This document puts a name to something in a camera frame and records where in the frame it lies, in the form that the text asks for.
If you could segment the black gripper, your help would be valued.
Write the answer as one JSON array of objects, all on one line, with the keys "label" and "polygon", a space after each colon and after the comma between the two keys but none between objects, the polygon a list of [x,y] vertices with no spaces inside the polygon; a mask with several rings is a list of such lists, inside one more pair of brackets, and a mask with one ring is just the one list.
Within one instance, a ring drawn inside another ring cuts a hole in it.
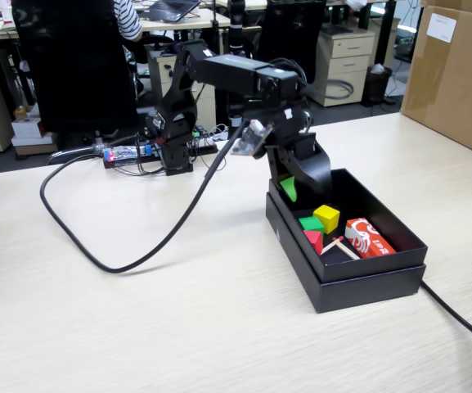
[{"label": "black gripper", "polygon": [[[269,106],[261,102],[245,111],[245,155],[267,159],[272,182],[291,202],[297,201],[295,180],[324,201],[333,193],[330,158],[309,133],[310,116],[302,100]],[[279,148],[293,149],[292,173],[281,162]]]}]

